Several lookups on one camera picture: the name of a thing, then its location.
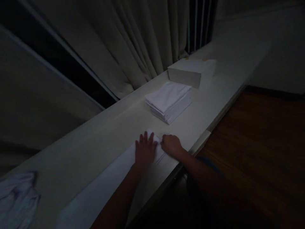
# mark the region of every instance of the crumpled white cloth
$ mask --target crumpled white cloth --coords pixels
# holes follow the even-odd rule
[[[26,229],[37,208],[33,172],[10,176],[0,182],[0,229]]]
[[[151,113],[171,124],[192,102],[191,86],[167,82],[157,91],[145,96]]]

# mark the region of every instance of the white wall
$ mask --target white wall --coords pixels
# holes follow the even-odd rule
[[[213,39],[230,32],[234,32],[236,37],[247,36],[245,29],[243,30],[245,26],[253,29],[253,36],[261,37],[259,42],[272,42],[270,50],[253,72],[248,84],[290,93],[304,93],[304,5],[290,5],[286,8],[274,5],[273,11],[268,7],[222,18],[215,23]]]
[[[218,0],[216,19],[223,19],[237,13],[256,10],[276,3],[287,3],[289,0]]]

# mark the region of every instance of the cardboard box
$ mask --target cardboard box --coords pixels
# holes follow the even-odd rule
[[[184,58],[168,67],[168,75],[171,81],[199,89],[201,78],[211,78],[215,67],[214,59]]]

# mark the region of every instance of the wooden floor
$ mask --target wooden floor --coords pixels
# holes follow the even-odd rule
[[[241,219],[248,228],[305,228],[304,100],[244,91],[198,156],[209,157],[257,209]],[[194,228],[186,177],[177,178],[141,228]]]

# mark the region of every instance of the beige curtain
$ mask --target beige curtain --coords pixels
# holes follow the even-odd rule
[[[32,0],[119,98],[186,57],[188,0]]]
[[[0,26],[0,176],[102,109]]]

